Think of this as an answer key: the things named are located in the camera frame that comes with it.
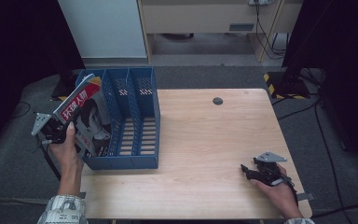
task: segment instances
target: desk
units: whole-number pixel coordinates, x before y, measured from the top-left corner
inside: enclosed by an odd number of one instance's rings
[[[255,169],[253,157],[266,151],[288,159],[283,166],[304,191],[266,91],[158,90],[158,100],[159,168],[94,172],[85,165],[87,218],[281,217],[240,168]],[[311,216],[308,201],[299,208]]]

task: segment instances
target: white panel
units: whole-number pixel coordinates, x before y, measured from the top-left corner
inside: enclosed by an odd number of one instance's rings
[[[231,23],[256,27],[256,7],[244,0],[143,0],[145,31],[164,33],[228,33]],[[259,19],[265,31],[275,17],[276,3],[260,7]]]
[[[136,0],[59,0],[82,58],[146,58]]]

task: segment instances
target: book cover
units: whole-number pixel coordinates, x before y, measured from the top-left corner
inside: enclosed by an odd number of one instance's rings
[[[65,123],[74,118],[76,139],[92,156],[105,156],[111,138],[110,118],[101,89],[101,78],[86,76],[53,112]]]

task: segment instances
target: magazine holder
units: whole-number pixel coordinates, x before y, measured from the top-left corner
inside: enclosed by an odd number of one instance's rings
[[[77,78],[93,73],[102,90],[111,120],[108,155],[83,161],[91,170],[157,169],[160,114],[153,67],[85,69]]]

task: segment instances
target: wall outlet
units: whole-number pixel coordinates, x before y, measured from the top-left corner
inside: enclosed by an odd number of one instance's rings
[[[275,0],[249,0],[249,5],[255,6],[256,4],[258,4],[259,6],[266,6],[273,3],[274,1]]]

